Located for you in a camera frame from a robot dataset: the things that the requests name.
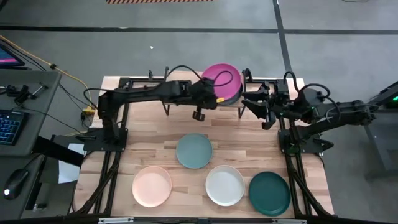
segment wooden table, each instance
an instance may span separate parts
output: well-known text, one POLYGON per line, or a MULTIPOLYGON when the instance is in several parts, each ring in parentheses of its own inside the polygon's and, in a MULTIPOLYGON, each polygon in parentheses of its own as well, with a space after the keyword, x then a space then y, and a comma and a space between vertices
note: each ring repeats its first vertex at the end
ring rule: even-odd
MULTIPOLYGON (((169 78, 188 77, 193 75, 190 72, 176 72, 169 78)), ((104 77, 102 88, 117 88, 120 78, 104 77)), ((288 80, 288 83, 289 87, 292 86, 291 80, 288 80)), ((298 79, 299 88, 303 85, 304 81, 298 79)), ((248 85, 248 91, 257 90, 258 87, 259 85, 255 84, 248 85)), ((294 88, 290 88, 290 96, 297 97, 294 88)), ((239 105, 205 110, 203 113, 206 114, 206 120, 199 122, 192 119, 194 106, 172 105, 170 115, 166 116, 159 101, 130 104, 127 121, 129 137, 119 166, 112 216, 266 218, 252 207, 248 198, 248 186, 252 177, 262 171, 275 172, 289 183, 285 158, 280 152, 277 139, 279 124, 277 122, 270 130, 263 130, 261 121, 249 110, 238 119, 236 107, 239 105), (213 158, 202 169, 187 169, 176 158, 177 142, 188 133, 202 133, 212 142, 213 158), (212 168, 222 164, 237 168, 246 183, 243 198, 230 207, 213 203, 205 190, 207 174, 212 168), (170 197, 164 204, 155 208, 139 205, 132 196, 134 176, 147 166, 165 168, 173 183, 170 197)), ((102 127, 98 117, 94 118, 93 126, 102 127)), ((84 204, 97 187, 103 157, 103 152, 94 152, 82 165, 75 192, 77 208, 84 204)), ((303 154, 302 160, 308 188, 323 207, 333 213, 321 161, 313 154, 303 154)), ((300 208, 304 212, 302 193, 297 184, 296 188, 300 208)), ((107 192, 108 189, 105 189, 101 209, 106 202, 107 192)), ((280 217, 294 217, 292 203, 280 217)))

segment magenta plate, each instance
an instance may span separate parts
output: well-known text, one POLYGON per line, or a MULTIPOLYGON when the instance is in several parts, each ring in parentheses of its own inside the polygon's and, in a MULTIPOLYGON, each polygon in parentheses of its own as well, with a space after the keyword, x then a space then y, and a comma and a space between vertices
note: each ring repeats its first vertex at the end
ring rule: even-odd
MULTIPOLYGON (((214 80, 214 78, 216 78, 216 76, 222 71, 231 72, 233 80, 231 83, 225 86, 214 87, 214 91, 218 98, 224 98, 225 100, 228 100, 232 98, 239 91, 241 87, 242 78, 238 69, 227 63, 219 63, 208 67, 203 72, 202 77, 214 80)), ((224 83, 227 83, 230 79, 231 75, 229 73, 222 73, 215 81, 215 85, 222 85, 224 83)))

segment desk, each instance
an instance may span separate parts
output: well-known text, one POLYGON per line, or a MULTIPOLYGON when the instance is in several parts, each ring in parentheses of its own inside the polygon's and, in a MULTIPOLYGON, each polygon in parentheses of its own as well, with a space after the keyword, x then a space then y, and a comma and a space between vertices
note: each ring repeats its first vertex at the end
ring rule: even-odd
MULTIPOLYGON (((0 70, 0 86, 12 85, 21 89, 22 85, 29 87, 29 92, 33 93, 40 87, 40 82, 48 86, 47 90, 39 93, 36 100, 26 100, 23 105, 28 109, 40 111, 41 113, 31 110, 20 110, 29 113, 29 119, 24 126, 23 132, 15 146, 0 145, 1 156, 28 156, 35 145, 36 138, 45 119, 45 115, 50 108, 52 98, 58 88, 61 80, 61 74, 58 72, 41 72, 41 71, 25 71, 25 70, 0 70)), ((14 98, 7 95, 0 95, 0 109, 11 110, 17 105, 14 98)))
MULTIPOLYGON (((27 100, 24 103, 29 109, 47 113, 49 110, 55 90, 58 87, 61 74, 58 72, 40 72, 28 70, 0 70, 0 86, 12 85, 21 89, 22 85, 29 87, 29 92, 38 89, 39 82, 44 83, 49 88, 40 92, 36 100, 27 100)), ((17 105, 14 99, 6 95, 0 95, 0 109, 10 110, 17 105)), ((45 115, 35 111, 28 112, 29 119, 24 126, 24 130, 19 136, 15 146, 0 145, 0 187, 3 191, 6 180, 16 170, 23 168, 33 157, 32 149, 35 146, 37 136, 43 125, 45 115)), ((40 165, 44 156, 40 156, 27 167, 29 176, 24 183, 21 194, 14 200, 4 199, 2 193, 0 195, 0 211, 2 213, 0 220, 18 219, 21 217, 32 188, 36 182, 40 165)))
MULTIPOLYGON (((187 79, 192 76, 190 72, 178 74, 170 77, 187 79)), ((120 77, 104 77, 102 88, 118 87, 119 79, 120 77)), ((302 79, 298 79, 298 85, 303 87, 302 79)), ((259 85, 248 85, 248 91, 257 90, 258 87, 259 85)), ((290 89, 290 96, 296 98, 297 93, 293 88, 290 89)), ((112 216, 266 218, 253 209, 248 199, 248 186, 252 177, 262 171, 275 172, 288 182, 285 158, 280 152, 277 139, 279 124, 275 124, 268 131, 262 130, 261 122, 248 110, 238 119, 234 106, 205 110, 203 113, 206 114, 206 120, 198 122, 192 119, 194 109, 194 106, 172 105, 170 115, 166 116, 161 102, 130 104, 127 120, 129 137, 119 166, 112 216), (202 133, 212 142, 213 158, 202 169, 184 168, 175 156, 178 140, 188 133, 202 133), (213 203, 205 190, 207 174, 212 168, 222 164, 237 168, 244 176, 247 186, 241 201, 231 207, 221 207, 213 203), (170 197, 163 205, 155 208, 139 205, 132 196, 134 176, 147 166, 165 168, 173 183, 170 197)), ((93 126, 102 127, 98 117, 94 118, 93 126)), ((77 208, 84 204, 97 187, 103 156, 103 152, 94 152, 82 165, 75 192, 77 208)), ((309 189, 323 207, 333 213, 321 161, 311 154, 303 154, 302 160, 309 189)), ((297 192, 300 207, 304 211, 301 191, 297 192)), ((280 217, 294 217, 291 203, 280 217)))

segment monitor screen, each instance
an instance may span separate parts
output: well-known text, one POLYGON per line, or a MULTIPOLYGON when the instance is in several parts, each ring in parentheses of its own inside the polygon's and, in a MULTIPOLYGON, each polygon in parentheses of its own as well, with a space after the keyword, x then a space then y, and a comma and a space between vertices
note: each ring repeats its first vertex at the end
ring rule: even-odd
POLYGON ((0 68, 21 66, 25 63, 17 58, 12 52, 10 52, 5 46, 0 45, 0 68))

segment concrete floor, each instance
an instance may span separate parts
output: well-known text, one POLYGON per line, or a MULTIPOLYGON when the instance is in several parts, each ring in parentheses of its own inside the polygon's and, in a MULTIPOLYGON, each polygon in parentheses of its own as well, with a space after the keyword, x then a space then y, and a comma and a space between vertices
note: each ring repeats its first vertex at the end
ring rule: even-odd
MULTIPOLYGON (((398 29, 398 1, 279 0, 285 29, 398 29)), ((106 5, 96 0, 12 0, 0 22, 35 26, 277 28, 272 0, 106 5)), ((161 74, 166 65, 204 70, 228 62, 249 67, 255 77, 285 71, 278 34, 79 33, 1 31, 20 46, 56 63, 88 86, 104 75, 161 74)), ((366 101, 397 81, 396 35, 286 35, 293 71, 306 83, 330 87, 337 101, 366 101)), ((81 96, 83 87, 63 85, 81 96)), ((50 114, 81 128, 80 110, 58 90, 50 114)), ((73 130, 48 118, 42 135, 73 130)), ((325 153, 325 171, 335 213, 345 218, 398 222, 398 180, 364 179, 378 169, 362 127, 346 126, 323 136, 335 147, 325 153)))

